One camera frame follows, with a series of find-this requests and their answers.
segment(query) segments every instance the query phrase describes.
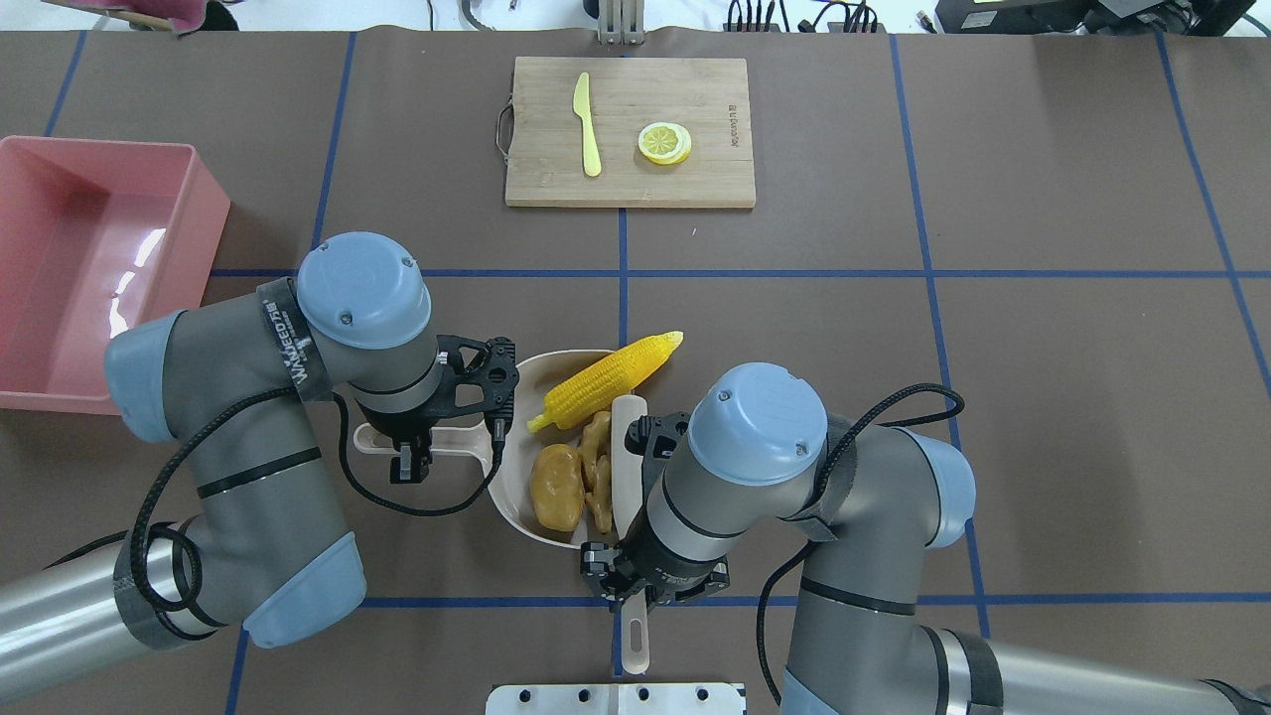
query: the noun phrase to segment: cutting board handle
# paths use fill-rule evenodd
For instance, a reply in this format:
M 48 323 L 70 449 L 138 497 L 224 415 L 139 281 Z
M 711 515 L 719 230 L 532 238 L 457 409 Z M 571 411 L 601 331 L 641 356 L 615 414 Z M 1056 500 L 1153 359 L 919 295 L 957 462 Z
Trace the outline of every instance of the cutting board handle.
M 503 130 L 503 123 L 507 123 L 507 130 Z M 516 109 L 512 108 L 512 97 L 507 97 L 507 104 L 498 110 L 498 118 L 494 121 L 494 147 L 498 152 L 503 155 L 503 165 L 507 165 L 507 152 L 512 150 L 512 131 L 516 127 Z M 507 136 L 507 145 L 503 145 L 503 136 Z

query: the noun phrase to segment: brown table surface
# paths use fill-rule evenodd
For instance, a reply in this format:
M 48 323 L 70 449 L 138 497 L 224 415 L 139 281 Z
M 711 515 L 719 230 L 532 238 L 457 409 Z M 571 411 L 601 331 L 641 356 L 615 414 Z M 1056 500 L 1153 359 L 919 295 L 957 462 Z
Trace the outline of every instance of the brown table surface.
M 749 361 L 846 415 L 948 382 L 980 500 L 975 540 L 928 560 L 921 620 L 1271 681 L 1271 43 L 658 30 L 629 52 L 749 60 L 754 211 L 505 206 L 513 58 L 619 52 L 586 30 L 5 33 L 0 135 L 193 144 L 234 199 L 206 301 L 365 229 L 421 259 L 441 331 L 529 356 L 684 329 L 642 389 L 653 413 Z M 311 415 L 333 444 L 334 410 Z M 173 450 L 117 419 L 0 413 L 0 580 L 131 523 Z M 416 503 L 478 479 L 435 475 Z M 158 517 L 197 511 L 182 486 Z M 613 678 L 568 552 L 488 499 L 421 521 L 341 489 L 367 607 L 278 650 L 229 629 L 5 712 L 480 712 L 492 685 Z M 648 681 L 745 682 L 775 711 L 752 605 L 799 538 L 755 532 L 724 597 L 653 613 Z M 770 615 L 778 664 L 796 583 Z

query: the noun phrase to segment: pink cloth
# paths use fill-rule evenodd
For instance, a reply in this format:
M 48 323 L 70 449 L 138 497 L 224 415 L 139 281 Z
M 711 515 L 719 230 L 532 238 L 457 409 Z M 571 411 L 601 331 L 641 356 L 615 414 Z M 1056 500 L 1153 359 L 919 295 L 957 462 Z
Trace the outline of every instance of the pink cloth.
M 203 27 L 203 15 L 207 14 L 205 0 L 74 0 L 74 4 L 102 10 L 132 10 L 163 18 L 170 20 L 179 34 Z

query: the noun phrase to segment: wooden cutting board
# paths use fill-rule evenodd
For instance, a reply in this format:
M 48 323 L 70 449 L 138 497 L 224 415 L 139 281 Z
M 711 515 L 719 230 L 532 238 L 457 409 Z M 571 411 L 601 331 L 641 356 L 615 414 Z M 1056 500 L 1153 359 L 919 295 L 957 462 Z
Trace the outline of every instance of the wooden cutting board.
M 602 170 L 582 173 L 573 88 L 591 75 Z M 755 155 L 745 60 L 517 57 L 507 159 L 508 206 L 751 208 Z M 636 138 L 652 122 L 684 124 L 680 164 L 646 159 Z

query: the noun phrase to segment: metal mount plate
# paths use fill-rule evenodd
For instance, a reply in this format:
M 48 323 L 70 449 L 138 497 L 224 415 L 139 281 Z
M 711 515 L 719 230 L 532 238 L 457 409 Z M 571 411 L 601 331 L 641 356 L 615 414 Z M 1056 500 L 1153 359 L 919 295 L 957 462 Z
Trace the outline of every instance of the metal mount plate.
M 486 715 L 745 715 L 736 683 L 604 683 L 500 686 Z

